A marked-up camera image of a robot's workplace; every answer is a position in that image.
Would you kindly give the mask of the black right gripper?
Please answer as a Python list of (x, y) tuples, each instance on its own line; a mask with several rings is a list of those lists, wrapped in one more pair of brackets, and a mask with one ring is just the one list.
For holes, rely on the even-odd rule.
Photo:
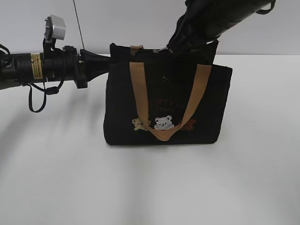
[(169, 40), (167, 48), (172, 53), (184, 53), (220, 37), (218, 24), (221, 9), (188, 9), (178, 20), (179, 27)]

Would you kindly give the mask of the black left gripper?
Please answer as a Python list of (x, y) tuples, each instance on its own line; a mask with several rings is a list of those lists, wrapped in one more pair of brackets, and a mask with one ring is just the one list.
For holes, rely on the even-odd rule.
[(66, 45), (43, 54), (43, 76), (47, 82), (74, 81), (78, 89), (109, 72), (111, 58)]

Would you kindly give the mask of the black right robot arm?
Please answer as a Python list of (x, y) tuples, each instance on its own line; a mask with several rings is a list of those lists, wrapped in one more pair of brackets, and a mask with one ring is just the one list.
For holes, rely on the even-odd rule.
[(218, 39), (252, 14), (270, 13), (274, 0), (187, 0), (186, 11), (166, 45), (171, 53), (184, 53)]

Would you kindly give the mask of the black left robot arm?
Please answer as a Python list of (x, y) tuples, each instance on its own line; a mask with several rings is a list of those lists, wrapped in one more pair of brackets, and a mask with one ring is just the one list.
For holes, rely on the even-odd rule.
[(42, 82), (73, 81), (78, 89), (108, 73), (111, 58), (73, 46), (51, 49), (40, 53), (3, 54), (0, 57), (0, 84), (8, 88)]

